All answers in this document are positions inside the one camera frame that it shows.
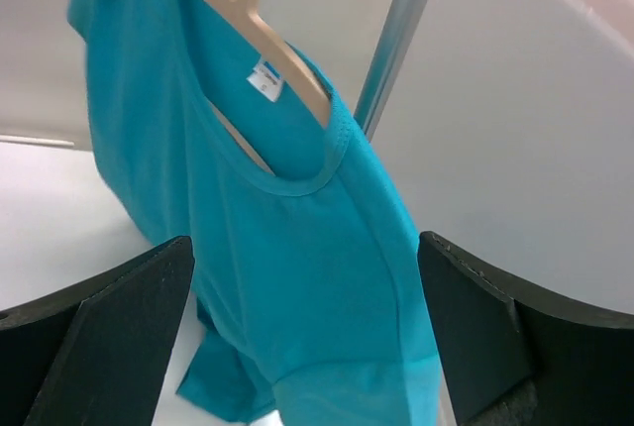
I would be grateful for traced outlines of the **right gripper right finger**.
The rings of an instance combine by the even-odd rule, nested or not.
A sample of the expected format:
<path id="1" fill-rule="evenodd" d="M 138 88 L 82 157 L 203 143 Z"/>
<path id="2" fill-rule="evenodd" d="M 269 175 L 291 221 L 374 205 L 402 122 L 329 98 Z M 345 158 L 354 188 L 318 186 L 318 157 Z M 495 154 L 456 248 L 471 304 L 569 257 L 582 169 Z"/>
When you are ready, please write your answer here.
<path id="1" fill-rule="evenodd" d="M 632 315 L 546 289 L 431 231 L 418 265 L 457 424 L 632 424 Z"/>

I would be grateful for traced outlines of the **metal clothes rack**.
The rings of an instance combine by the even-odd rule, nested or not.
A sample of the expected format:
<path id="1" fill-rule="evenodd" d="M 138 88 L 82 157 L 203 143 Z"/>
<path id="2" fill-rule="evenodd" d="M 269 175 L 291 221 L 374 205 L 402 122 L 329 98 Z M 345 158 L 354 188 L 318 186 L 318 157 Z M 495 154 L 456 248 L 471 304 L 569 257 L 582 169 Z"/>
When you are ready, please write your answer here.
<path id="1" fill-rule="evenodd" d="M 375 133 L 428 0 L 391 0 L 354 118 L 367 139 Z"/>

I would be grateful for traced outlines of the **beige plastic hanger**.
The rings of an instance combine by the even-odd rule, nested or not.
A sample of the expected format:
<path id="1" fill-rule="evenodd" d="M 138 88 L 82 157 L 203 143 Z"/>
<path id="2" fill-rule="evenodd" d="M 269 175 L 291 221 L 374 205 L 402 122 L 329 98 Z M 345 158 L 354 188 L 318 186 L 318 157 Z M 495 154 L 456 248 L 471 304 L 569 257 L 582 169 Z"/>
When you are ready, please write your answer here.
<path id="1" fill-rule="evenodd" d="M 313 119 L 326 128 L 332 113 L 331 96 L 301 55 L 262 19 L 260 0 L 203 1 L 259 52 L 261 60 L 273 65 L 280 79 L 290 85 Z"/>

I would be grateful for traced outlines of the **teal t shirt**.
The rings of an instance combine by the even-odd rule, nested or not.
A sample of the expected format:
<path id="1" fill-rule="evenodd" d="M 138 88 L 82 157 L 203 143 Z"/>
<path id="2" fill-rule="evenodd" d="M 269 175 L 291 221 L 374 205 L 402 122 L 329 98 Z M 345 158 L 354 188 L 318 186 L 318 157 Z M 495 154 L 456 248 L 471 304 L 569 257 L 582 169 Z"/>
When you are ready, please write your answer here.
<path id="1" fill-rule="evenodd" d="M 432 425 L 418 232 L 332 87 L 315 120 L 203 0 L 70 0 L 96 166 L 153 244 L 193 244 L 178 388 L 230 423 Z"/>

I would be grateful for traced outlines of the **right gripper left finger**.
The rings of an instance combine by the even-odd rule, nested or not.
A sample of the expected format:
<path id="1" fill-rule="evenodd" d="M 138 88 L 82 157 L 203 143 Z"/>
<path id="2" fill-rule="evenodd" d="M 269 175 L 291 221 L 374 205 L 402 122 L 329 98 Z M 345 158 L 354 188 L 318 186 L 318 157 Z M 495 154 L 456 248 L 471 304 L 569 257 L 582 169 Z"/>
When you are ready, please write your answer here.
<path id="1" fill-rule="evenodd" d="M 2 311 L 2 424 L 151 424 L 193 268 L 176 237 Z"/>

